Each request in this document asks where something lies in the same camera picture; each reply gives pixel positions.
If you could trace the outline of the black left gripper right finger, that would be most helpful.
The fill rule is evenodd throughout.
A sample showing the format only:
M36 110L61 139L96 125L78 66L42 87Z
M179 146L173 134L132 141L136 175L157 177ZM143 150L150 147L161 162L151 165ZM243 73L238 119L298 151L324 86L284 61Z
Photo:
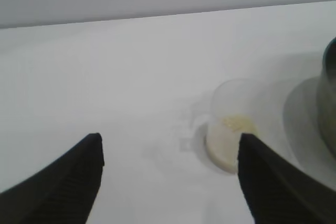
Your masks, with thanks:
M335 191L243 133L238 179L255 223L335 223Z

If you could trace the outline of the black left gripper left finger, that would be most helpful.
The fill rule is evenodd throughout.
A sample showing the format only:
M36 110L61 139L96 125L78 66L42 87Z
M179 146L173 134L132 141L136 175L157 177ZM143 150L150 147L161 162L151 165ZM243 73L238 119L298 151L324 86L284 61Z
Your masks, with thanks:
M86 223L103 167L102 137L88 134L51 164L1 193L1 223Z

